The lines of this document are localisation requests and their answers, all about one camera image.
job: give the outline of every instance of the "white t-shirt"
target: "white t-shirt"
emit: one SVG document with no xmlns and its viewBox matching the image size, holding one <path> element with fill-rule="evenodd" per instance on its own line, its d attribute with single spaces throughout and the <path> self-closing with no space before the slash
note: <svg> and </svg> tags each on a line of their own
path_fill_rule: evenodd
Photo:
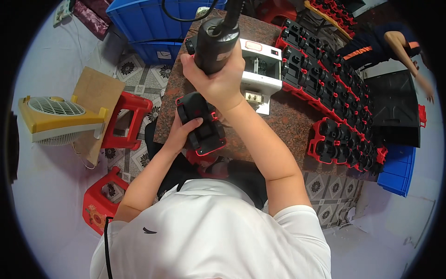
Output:
<svg viewBox="0 0 446 279">
<path fill-rule="evenodd" d="M 129 223 L 108 225 L 114 279 L 331 278 L 330 248 L 311 207 L 271 217 L 226 181 L 194 179 L 176 189 Z M 104 236 L 90 277 L 108 278 Z"/>
</svg>

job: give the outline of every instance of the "orange stripe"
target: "orange stripe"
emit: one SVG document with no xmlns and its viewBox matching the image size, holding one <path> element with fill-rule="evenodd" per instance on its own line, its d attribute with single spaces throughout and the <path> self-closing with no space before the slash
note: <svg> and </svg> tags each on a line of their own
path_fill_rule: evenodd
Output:
<svg viewBox="0 0 446 279">
<path fill-rule="evenodd" d="M 350 59 L 350 58 L 352 58 L 354 56 L 357 56 L 358 54 L 361 54 L 361 53 L 364 53 L 364 52 L 367 52 L 367 51 L 371 51 L 371 50 L 372 50 L 371 46 L 366 46 L 366 47 L 363 47 L 362 49 L 355 50 L 352 53 L 344 56 L 344 59 L 348 60 L 348 59 Z"/>
<path fill-rule="evenodd" d="M 409 46 L 412 49 L 412 48 L 420 47 L 420 44 L 418 42 L 410 42 Z"/>
</svg>

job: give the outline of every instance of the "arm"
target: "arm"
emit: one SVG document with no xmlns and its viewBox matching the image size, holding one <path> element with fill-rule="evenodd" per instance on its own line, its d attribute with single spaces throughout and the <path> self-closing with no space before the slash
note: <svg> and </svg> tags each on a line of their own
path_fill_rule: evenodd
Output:
<svg viewBox="0 0 446 279">
<path fill-rule="evenodd" d="M 166 143 L 138 177 L 130 183 L 124 198 L 122 198 L 118 206 L 118 210 L 113 218 L 114 221 L 130 222 L 153 204 L 161 182 L 173 160 L 180 154 L 188 133 L 202 123 L 202 118 L 196 118 L 182 125 L 178 113 L 175 113 L 175 119 Z"/>
<path fill-rule="evenodd" d="M 246 100 L 223 112 L 223 115 L 265 177 L 269 214 L 274 216 L 282 209 L 297 204 L 311 206 L 302 172 L 293 154 Z"/>
<path fill-rule="evenodd" d="M 418 72 L 417 67 L 415 67 L 414 63 L 407 55 L 404 47 L 408 47 L 409 43 L 404 38 L 404 35 L 398 31 L 388 31 L 384 34 L 384 40 L 390 45 L 393 52 L 399 58 L 401 63 L 404 64 L 410 71 L 410 73 L 414 76 L 417 83 L 421 86 L 421 88 L 426 93 L 427 99 L 434 102 L 434 90 L 429 84 L 429 82 L 425 79 L 423 75 Z"/>
<path fill-rule="evenodd" d="M 228 120 L 265 177 L 269 214 L 274 216 L 297 204 L 311 206 L 302 173 L 290 150 L 240 93 L 245 66 L 240 42 L 225 67 L 209 77 L 190 55 L 182 54 L 181 62 L 184 76 Z"/>
</svg>

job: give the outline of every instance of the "another person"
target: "another person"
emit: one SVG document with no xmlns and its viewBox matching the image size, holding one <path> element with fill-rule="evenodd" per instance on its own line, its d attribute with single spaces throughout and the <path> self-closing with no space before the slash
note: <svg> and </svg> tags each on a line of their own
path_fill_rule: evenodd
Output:
<svg viewBox="0 0 446 279">
<path fill-rule="evenodd" d="M 231 161 L 228 179 L 198 179 L 180 152 L 202 119 L 181 125 L 176 114 L 164 145 L 147 142 L 150 163 L 106 227 L 91 278 L 331 278 L 330 248 L 301 170 L 240 93 L 240 42 L 211 77 L 191 56 L 183 54 L 181 62 L 184 76 L 232 125 L 255 165 Z M 261 211 L 266 198 L 269 215 Z"/>
<path fill-rule="evenodd" d="M 429 102 L 434 103 L 434 90 L 429 81 L 418 72 L 411 58 L 421 54 L 424 64 L 429 67 L 427 59 L 421 51 L 420 44 L 413 32 L 400 22 L 391 22 L 379 26 L 367 25 L 363 32 L 357 33 L 353 39 L 336 54 L 343 56 L 353 69 L 366 68 L 378 63 L 394 59 L 406 66 L 415 81 L 425 92 Z"/>
</svg>

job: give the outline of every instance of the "hand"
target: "hand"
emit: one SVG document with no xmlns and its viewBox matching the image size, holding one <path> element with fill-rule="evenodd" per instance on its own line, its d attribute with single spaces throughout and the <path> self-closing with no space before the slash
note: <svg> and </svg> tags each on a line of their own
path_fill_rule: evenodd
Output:
<svg viewBox="0 0 446 279">
<path fill-rule="evenodd" d="M 239 40 L 223 69 L 210 76 L 206 76 L 188 54 L 181 55 L 181 63 L 184 76 L 221 113 L 236 107 L 244 100 L 240 93 L 240 83 L 245 69 L 245 60 L 242 57 Z"/>
<path fill-rule="evenodd" d="M 417 74 L 415 77 L 415 81 L 420 85 L 420 87 L 423 89 L 425 96 L 429 102 L 432 102 L 434 104 L 434 89 L 430 85 L 429 81 L 427 81 L 424 76 L 421 74 Z"/>
<path fill-rule="evenodd" d="M 195 128 L 199 127 L 203 123 L 203 118 L 195 118 L 186 124 L 181 123 L 181 119 L 178 115 L 178 111 L 175 110 L 175 119 L 173 120 L 172 127 L 170 128 L 169 136 L 165 142 L 163 148 L 166 148 L 170 152 L 176 155 L 180 154 L 181 149 L 187 140 L 187 135 Z"/>
</svg>

